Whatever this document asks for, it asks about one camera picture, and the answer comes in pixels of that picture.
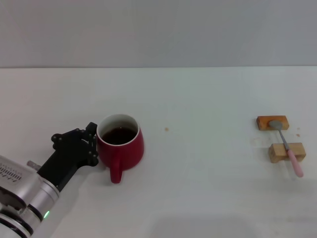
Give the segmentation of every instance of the white tabletop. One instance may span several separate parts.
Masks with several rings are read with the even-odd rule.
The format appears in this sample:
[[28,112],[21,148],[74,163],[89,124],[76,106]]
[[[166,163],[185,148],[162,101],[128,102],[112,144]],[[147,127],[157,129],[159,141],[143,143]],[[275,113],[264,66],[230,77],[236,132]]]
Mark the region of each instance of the white tabletop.
[[[42,165],[51,136],[130,114],[146,151],[121,184],[80,168],[34,238],[317,235],[317,67],[1,69],[0,154]],[[286,115],[304,178],[255,118]]]

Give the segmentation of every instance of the pink spoon handle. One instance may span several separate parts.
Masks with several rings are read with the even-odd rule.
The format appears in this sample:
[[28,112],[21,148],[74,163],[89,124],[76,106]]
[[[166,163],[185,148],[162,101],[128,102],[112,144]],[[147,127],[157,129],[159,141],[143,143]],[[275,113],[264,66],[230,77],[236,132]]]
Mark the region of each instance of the pink spoon handle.
[[297,159],[296,159],[296,157],[295,157],[293,151],[288,150],[288,151],[287,151],[287,154],[288,154],[289,159],[291,160],[291,163],[292,163],[294,172],[295,172],[295,174],[297,175],[297,177],[300,177],[300,178],[301,178],[302,176],[304,176],[304,173],[303,173],[303,171],[302,171],[302,168],[301,168],[301,166],[299,165],[299,163],[298,163],[298,161],[297,161]]

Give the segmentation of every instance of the dark liquid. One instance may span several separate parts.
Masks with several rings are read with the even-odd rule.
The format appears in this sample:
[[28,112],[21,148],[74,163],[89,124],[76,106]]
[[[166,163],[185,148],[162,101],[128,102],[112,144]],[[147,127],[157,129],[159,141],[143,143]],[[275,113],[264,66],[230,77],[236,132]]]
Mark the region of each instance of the dark liquid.
[[122,145],[131,141],[137,132],[126,128],[117,127],[103,135],[102,140],[111,145]]

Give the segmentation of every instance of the silver spoon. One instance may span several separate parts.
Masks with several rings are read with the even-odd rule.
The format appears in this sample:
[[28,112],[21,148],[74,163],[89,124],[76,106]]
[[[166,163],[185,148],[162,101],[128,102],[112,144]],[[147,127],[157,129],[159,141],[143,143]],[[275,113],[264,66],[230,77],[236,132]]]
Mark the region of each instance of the silver spoon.
[[302,168],[299,165],[293,151],[289,148],[289,146],[288,146],[288,144],[287,144],[287,142],[282,134],[282,131],[281,131],[282,130],[282,123],[278,120],[271,120],[268,124],[270,127],[273,127],[274,129],[278,130],[279,134],[281,135],[282,141],[284,143],[285,150],[287,151],[287,155],[292,163],[294,172],[297,175],[297,177],[301,178],[302,176],[304,176],[304,173],[303,173]]

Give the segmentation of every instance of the mug rim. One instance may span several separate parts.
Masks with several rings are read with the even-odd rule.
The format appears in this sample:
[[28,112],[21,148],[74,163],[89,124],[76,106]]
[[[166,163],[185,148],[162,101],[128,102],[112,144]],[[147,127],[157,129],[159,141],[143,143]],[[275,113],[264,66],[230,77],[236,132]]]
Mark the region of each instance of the mug rim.
[[[136,123],[137,126],[138,126],[138,132],[137,132],[137,134],[135,135],[135,137],[134,137],[132,140],[130,140],[130,141],[127,142],[127,143],[121,144],[121,145],[113,145],[113,144],[110,144],[110,143],[105,142],[105,141],[101,138],[101,136],[99,135],[99,128],[100,128],[99,125],[100,125],[104,120],[106,120],[107,118],[112,117],[112,116],[125,116],[125,117],[129,117],[129,118],[131,118],[131,119],[133,119],[133,120],[135,121],[135,123]],[[112,115],[109,115],[109,116],[106,116],[105,118],[103,118],[103,119],[101,120],[101,122],[97,125],[97,132],[96,132],[98,139],[101,140],[102,143],[104,143],[104,144],[106,144],[106,145],[109,145],[109,146],[115,146],[115,147],[119,147],[119,146],[124,146],[124,145],[130,144],[131,142],[133,142],[133,141],[135,140],[135,138],[138,137],[139,133],[140,133],[140,125],[139,125],[139,123],[137,122],[137,120],[135,120],[134,117],[132,117],[132,116],[130,116],[130,115],[128,115],[128,114],[120,114],[120,113],[119,113],[119,114],[112,114]]]

